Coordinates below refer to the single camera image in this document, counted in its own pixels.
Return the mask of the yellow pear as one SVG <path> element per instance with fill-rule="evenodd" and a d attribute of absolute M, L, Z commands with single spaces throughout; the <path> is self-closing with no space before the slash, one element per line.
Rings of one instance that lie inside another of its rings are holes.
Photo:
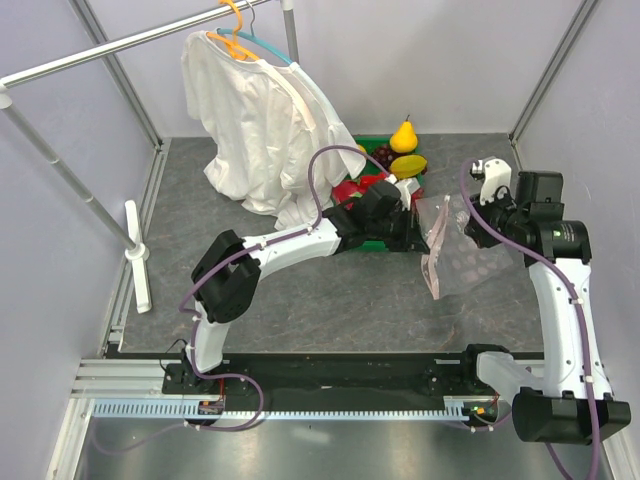
<path fill-rule="evenodd" d="M 390 137 L 391 149 L 399 154 L 413 152 L 418 146 L 418 137 L 415 133 L 410 116 L 407 116 L 396 132 Z"/>

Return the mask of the white t-shirt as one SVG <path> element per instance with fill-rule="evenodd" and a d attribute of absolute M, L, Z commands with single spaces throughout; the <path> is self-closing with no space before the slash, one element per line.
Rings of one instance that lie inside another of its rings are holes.
<path fill-rule="evenodd" d="M 204 173 L 216 191 L 278 230 L 313 220 L 332 189 L 365 167 L 324 92 L 297 64 L 240 61 L 205 32 L 182 53 L 189 115 L 217 145 Z"/>

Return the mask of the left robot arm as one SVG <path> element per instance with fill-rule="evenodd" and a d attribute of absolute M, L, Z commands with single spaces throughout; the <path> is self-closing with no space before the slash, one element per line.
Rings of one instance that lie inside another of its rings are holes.
<path fill-rule="evenodd" d="M 198 393 L 216 388 L 230 323 L 248 310 L 258 283 L 271 274 L 367 242 L 380 242 L 390 252 L 428 253 L 411 207 L 419 189 L 414 178 L 383 179 L 310 223 L 254 237 L 221 233 L 191 274 L 194 291 L 187 297 L 195 300 L 196 327 L 186 347 L 185 382 Z"/>

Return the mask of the dark purple grapes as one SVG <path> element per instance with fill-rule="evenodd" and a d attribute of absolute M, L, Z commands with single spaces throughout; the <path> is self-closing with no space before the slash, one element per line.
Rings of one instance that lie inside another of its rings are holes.
<path fill-rule="evenodd" d="M 371 156 L 387 171 L 390 170 L 391 164 L 401 156 L 400 153 L 394 151 L 389 144 L 383 144 L 376 147 Z"/>

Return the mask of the green plastic crate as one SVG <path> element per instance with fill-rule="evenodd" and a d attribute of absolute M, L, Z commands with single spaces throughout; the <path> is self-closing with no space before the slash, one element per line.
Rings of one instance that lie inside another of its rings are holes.
<path fill-rule="evenodd" d="M 388 176 L 391 174 L 371 156 L 371 152 L 383 144 L 388 143 L 365 139 L 360 145 L 367 149 L 368 154 L 361 152 L 356 146 L 361 155 L 365 157 L 365 167 L 360 174 L 348 180 L 358 182 L 362 175 L 384 173 Z M 421 186 L 412 195 L 410 209 L 415 211 L 416 201 L 424 195 L 422 175 L 414 177 Z M 351 198 L 338 205 L 334 204 L 323 212 L 323 217 L 330 220 L 336 227 L 340 238 L 340 244 L 337 248 L 339 253 L 349 250 L 389 251 L 384 244 L 385 218 L 394 209 L 403 209 L 399 190 L 386 181 L 379 181 L 364 192 L 361 197 Z"/>

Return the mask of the yellow star fruit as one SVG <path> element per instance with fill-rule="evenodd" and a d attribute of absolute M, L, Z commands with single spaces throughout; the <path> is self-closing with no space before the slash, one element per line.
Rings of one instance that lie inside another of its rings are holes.
<path fill-rule="evenodd" d="M 422 175 L 427 170 L 427 159 L 419 154 L 403 155 L 396 158 L 389 171 L 397 179 L 407 179 Z"/>

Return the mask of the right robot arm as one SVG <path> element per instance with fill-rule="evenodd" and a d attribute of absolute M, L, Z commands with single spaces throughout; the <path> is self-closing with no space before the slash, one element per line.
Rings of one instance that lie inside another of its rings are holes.
<path fill-rule="evenodd" d="M 480 248 L 509 246 L 522 253 L 534 286 L 543 334 L 544 371 L 536 376 L 503 347 L 471 347 L 475 359 L 458 381 L 477 394 L 491 387 L 511 407 L 525 442 L 595 445 L 631 422 L 628 403 L 615 399 L 600 359 L 590 306 L 592 259 L 585 224 L 564 219 L 563 176 L 522 171 L 509 188 L 501 160 L 466 167 L 463 179 L 482 183 L 463 199 L 465 233 Z"/>

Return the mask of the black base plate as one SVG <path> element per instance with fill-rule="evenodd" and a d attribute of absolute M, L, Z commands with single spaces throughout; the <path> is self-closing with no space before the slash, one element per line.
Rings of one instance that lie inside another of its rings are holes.
<path fill-rule="evenodd" d="M 267 410 L 436 409 L 447 397 L 494 397 L 465 353 L 229 353 L 212 373 L 255 380 Z"/>

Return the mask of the pink dragon fruit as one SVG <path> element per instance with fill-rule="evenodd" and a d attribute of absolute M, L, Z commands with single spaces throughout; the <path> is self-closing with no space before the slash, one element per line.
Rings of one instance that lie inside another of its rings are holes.
<path fill-rule="evenodd" d="M 335 205 L 341 204 L 351 198 L 359 198 L 365 189 L 354 180 L 344 180 L 332 189 L 332 199 Z"/>

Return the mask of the red chili pepper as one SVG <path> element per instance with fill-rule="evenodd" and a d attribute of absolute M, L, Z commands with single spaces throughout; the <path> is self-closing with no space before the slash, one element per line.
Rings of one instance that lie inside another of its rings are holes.
<path fill-rule="evenodd" d="M 371 186 L 378 183 L 379 181 L 386 181 L 388 176 L 384 173 L 379 173 L 376 175 L 362 175 L 358 179 L 358 186 L 362 192 L 366 192 Z"/>

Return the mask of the teal clothes hanger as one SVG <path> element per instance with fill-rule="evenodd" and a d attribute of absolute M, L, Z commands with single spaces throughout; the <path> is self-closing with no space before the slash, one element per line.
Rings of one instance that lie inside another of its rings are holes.
<path fill-rule="evenodd" d="M 297 32 L 295 26 L 295 18 L 293 12 L 293 3 L 291 1 L 282 1 L 281 2 L 281 10 L 284 17 L 284 27 L 285 27 L 285 36 L 287 40 L 287 48 L 288 52 L 284 53 L 281 49 L 275 47 L 271 43 L 263 40 L 255 34 L 254 24 L 256 21 L 256 12 L 255 6 L 258 4 L 258 1 L 246 1 L 245 6 L 251 12 L 251 19 L 249 22 L 249 30 L 245 31 L 243 29 L 243 20 L 241 19 L 241 15 L 238 14 L 238 24 L 235 28 L 218 28 L 216 30 L 216 34 L 222 37 L 232 36 L 234 39 L 241 38 L 250 42 L 254 45 L 261 47 L 263 50 L 269 52 L 274 57 L 277 57 L 281 62 L 285 65 L 290 65 L 292 63 L 299 62 L 299 50 L 297 43 Z"/>

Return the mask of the clear pink zip top bag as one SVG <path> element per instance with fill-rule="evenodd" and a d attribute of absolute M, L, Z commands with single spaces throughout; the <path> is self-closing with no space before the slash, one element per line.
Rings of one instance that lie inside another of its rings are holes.
<path fill-rule="evenodd" d="M 481 249 L 464 233 L 470 215 L 459 194 L 422 198 L 415 207 L 429 248 L 420 268 L 434 300 L 466 293 L 513 265 L 504 246 Z"/>

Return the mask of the orange clothes hanger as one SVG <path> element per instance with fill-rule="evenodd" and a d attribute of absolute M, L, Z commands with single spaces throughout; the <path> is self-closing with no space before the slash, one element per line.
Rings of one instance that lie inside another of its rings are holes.
<path fill-rule="evenodd" d="M 205 33 L 206 37 L 209 40 L 219 41 L 224 44 L 227 47 L 228 54 L 234 60 L 259 61 L 260 58 L 256 54 L 254 54 L 238 42 L 238 33 L 243 27 L 243 17 L 240 13 L 239 8 L 236 7 L 235 3 L 231 0 L 220 0 L 219 4 L 226 5 L 231 9 L 231 11 L 236 15 L 237 25 L 232 30 L 231 38 L 226 38 L 223 35 L 215 33 L 213 31 L 207 31 Z"/>

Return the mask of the silver clothes rack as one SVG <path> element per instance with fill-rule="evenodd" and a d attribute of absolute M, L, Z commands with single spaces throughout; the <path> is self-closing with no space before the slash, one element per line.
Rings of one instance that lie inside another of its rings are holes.
<path fill-rule="evenodd" d="M 155 153 L 103 59 L 189 29 L 232 24 L 226 6 L 94 46 L 67 1 L 1 6 L 1 308 L 10 318 L 99 314 L 137 244 L 138 201 Z"/>

